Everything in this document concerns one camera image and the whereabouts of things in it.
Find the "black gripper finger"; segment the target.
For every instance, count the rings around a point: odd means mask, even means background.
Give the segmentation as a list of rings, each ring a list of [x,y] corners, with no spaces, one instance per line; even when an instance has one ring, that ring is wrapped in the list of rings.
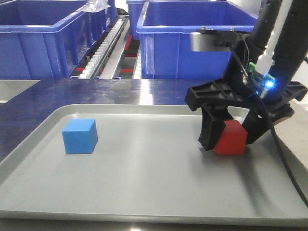
[[[256,109],[250,109],[242,126],[248,132],[246,144],[252,144],[268,130],[271,130],[272,118],[270,114],[259,112]]]
[[[202,105],[202,127],[199,142],[206,150],[213,150],[225,127],[225,121],[233,120],[227,106]]]

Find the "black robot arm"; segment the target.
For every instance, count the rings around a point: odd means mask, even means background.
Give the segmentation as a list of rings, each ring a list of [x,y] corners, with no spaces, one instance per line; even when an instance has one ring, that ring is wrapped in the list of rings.
[[[243,127],[252,144],[274,125],[290,118],[291,100],[302,100],[308,89],[292,78],[308,52],[308,3],[268,0],[252,32],[202,28],[191,34],[194,51],[231,51],[220,79],[190,87],[185,101],[202,109],[199,142],[206,150],[217,145],[232,120],[228,107],[248,109]]]

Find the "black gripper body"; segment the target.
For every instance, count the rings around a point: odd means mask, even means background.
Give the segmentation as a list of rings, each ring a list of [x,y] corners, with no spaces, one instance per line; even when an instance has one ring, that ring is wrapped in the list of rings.
[[[185,101],[192,111],[202,105],[237,106],[260,109],[257,96],[272,113],[273,120],[284,119],[293,114],[287,104],[301,101],[308,92],[307,87],[291,81],[297,69],[296,60],[279,57],[267,76],[255,70],[257,57],[263,50],[253,43],[247,33],[238,33],[238,40],[230,46],[232,57],[222,78],[200,86],[190,87]]]

